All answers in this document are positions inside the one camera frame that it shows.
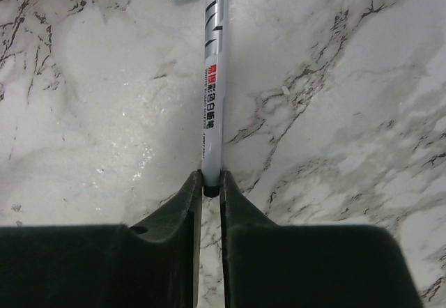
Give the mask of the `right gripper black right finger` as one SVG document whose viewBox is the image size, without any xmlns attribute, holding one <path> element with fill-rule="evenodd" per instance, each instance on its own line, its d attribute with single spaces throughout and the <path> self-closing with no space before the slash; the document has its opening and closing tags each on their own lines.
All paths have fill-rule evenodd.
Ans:
<svg viewBox="0 0 446 308">
<path fill-rule="evenodd" d="M 281 226 L 220 188 L 227 307 L 421 307 L 396 240 L 370 225 Z"/>
</svg>

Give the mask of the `white whiteboard marker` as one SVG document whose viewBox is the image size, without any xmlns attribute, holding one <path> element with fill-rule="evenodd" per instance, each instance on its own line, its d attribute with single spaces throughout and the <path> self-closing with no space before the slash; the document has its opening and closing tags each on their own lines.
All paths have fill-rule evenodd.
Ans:
<svg viewBox="0 0 446 308">
<path fill-rule="evenodd" d="M 229 0 L 206 0 L 201 172 L 210 198 L 220 193 L 228 31 Z"/>
</svg>

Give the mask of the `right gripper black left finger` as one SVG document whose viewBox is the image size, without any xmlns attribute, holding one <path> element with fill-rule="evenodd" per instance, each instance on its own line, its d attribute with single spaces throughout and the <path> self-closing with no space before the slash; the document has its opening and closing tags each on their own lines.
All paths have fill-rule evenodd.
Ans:
<svg viewBox="0 0 446 308">
<path fill-rule="evenodd" d="M 133 226 L 1 229 L 2 307 L 195 307 L 200 171 Z"/>
</svg>

